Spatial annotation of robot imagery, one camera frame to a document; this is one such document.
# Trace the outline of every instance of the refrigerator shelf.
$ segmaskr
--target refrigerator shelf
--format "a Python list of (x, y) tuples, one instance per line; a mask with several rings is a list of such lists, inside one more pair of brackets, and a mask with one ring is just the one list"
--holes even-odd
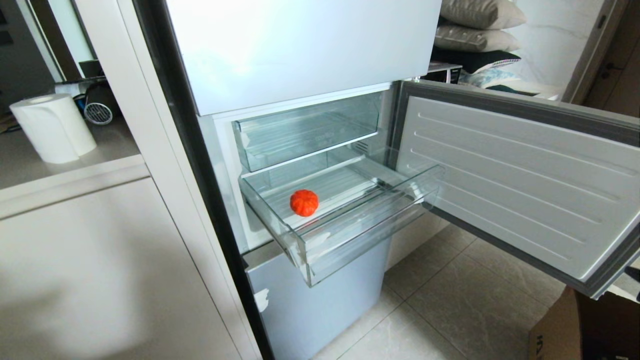
[(380, 102), (378, 92), (236, 121), (240, 160), (255, 172), (375, 135)]
[[(379, 154), (349, 146), (316, 154), (240, 179), (247, 203), (313, 286), (430, 208), (440, 165), (416, 159), (400, 174)], [(296, 190), (318, 195), (319, 207), (301, 217), (289, 207)]]

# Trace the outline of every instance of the refrigerator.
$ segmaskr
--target refrigerator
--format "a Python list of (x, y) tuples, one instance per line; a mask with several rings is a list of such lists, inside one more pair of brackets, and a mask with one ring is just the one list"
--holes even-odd
[(373, 306), (427, 212), (594, 298), (639, 255), (639, 119), (420, 80), (439, 1), (134, 5), (265, 358)]

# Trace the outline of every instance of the wall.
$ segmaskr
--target wall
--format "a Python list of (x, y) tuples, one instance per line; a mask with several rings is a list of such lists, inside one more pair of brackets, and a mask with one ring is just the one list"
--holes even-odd
[(526, 81), (564, 89), (605, 0), (517, 0), (527, 24), (506, 30), (521, 43), (522, 60), (505, 70)]
[(51, 92), (53, 78), (15, 0), (0, 0), (0, 8), (7, 22), (0, 31), (9, 31), (13, 38), (13, 44), (0, 47), (0, 113), (4, 113), (14, 102)]

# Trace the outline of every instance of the pillow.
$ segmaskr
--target pillow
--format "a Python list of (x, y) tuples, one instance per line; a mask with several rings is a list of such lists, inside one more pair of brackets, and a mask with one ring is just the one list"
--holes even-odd
[(434, 45), (441, 49), (486, 53), (488, 51), (514, 51), (520, 48), (518, 40), (500, 30), (476, 30), (458, 25), (443, 25), (436, 30)]
[(458, 84), (471, 85), (484, 89), (513, 80), (520, 80), (520, 78), (512, 72), (492, 68), (476, 72), (475, 74), (469, 74), (463, 71), (462, 74), (460, 74)]
[(462, 65), (469, 74), (475, 74), (492, 67), (501, 67), (520, 61), (521, 57), (505, 51), (489, 51), (488, 53), (466, 53), (464, 51), (442, 50), (433, 47), (431, 61), (442, 61)]
[(512, 94), (517, 94), (518, 92), (513, 89), (510, 88), (506, 85), (494, 85), (494, 86), (489, 86), (488, 88), (485, 88), (487, 90), (495, 90), (495, 91), (501, 91), (501, 92), (510, 92)]
[(442, 0), (440, 15), (476, 29), (508, 29), (527, 22), (527, 17), (509, 0)]

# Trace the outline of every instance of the decorative pumpkin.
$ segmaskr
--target decorative pumpkin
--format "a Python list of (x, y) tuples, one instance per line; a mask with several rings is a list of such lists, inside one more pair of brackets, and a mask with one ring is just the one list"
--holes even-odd
[(291, 195), (289, 205), (301, 217), (310, 217), (318, 209), (318, 195), (311, 190), (298, 190)]

